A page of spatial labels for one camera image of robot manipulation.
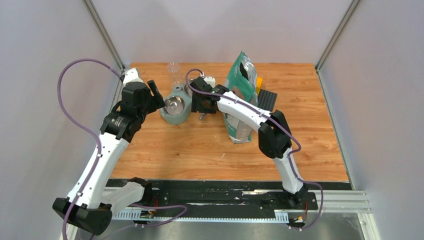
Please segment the grey metal food scoop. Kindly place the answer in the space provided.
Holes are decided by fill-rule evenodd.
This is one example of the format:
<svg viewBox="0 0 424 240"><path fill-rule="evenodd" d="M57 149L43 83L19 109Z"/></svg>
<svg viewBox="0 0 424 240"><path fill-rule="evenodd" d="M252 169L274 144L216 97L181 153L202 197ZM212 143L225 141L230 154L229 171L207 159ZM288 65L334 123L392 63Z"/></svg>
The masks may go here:
<svg viewBox="0 0 424 240"><path fill-rule="evenodd" d="M199 120L201 121L205 116L207 116L208 114L207 113L202 113L201 115L200 115L200 117L199 117Z"/></svg>

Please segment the green pet food bag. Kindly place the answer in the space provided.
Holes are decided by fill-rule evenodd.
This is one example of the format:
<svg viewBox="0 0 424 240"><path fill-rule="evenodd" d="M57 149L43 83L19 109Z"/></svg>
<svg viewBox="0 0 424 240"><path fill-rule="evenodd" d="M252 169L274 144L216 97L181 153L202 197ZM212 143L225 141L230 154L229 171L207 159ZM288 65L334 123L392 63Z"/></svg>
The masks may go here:
<svg viewBox="0 0 424 240"><path fill-rule="evenodd" d="M244 51L240 52L231 66L224 86L240 99L254 106L258 105L257 70ZM252 140L252 128L247 124L228 113L223 114L223 120L232 143L248 143Z"/></svg>

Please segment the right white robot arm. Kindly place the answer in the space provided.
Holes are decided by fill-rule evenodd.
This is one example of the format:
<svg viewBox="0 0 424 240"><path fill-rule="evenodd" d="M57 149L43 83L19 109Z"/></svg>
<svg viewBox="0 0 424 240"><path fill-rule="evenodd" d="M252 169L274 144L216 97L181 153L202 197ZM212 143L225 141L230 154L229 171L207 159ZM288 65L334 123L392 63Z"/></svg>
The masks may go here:
<svg viewBox="0 0 424 240"><path fill-rule="evenodd" d="M241 99L223 85L212 87L202 76L186 81L192 91L193 112L220 111L247 124L258 135L258 148L276 165L282 180L286 204L298 209L306 201L308 188L292 159L295 141L284 114L270 112Z"/></svg>

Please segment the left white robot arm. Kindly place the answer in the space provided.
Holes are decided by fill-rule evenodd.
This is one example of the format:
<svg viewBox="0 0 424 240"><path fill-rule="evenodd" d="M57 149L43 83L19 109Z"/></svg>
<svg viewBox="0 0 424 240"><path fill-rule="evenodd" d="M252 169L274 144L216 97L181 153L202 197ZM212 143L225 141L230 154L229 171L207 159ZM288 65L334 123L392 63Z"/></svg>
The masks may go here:
<svg viewBox="0 0 424 240"><path fill-rule="evenodd" d="M124 150L141 129L146 116L165 106L154 80L125 84L119 101L104 118L96 148L81 177L66 197L55 199L52 208L66 224L95 236L109 226L113 215L133 203L142 207L153 201L151 182L134 177L123 187L104 194L109 177Z"/></svg>

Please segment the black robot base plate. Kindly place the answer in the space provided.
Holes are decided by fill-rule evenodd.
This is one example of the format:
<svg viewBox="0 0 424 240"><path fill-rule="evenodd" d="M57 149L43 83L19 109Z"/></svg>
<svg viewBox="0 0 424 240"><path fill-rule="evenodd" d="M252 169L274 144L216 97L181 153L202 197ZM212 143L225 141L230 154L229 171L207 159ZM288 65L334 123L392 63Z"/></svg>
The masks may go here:
<svg viewBox="0 0 424 240"><path fill-rule="evenodd" d="M303 215L320 208L315 193L305 202L290 205L279 181L151 180L144 206L185 205L186 218L270 219L276 210Z"/></svg>

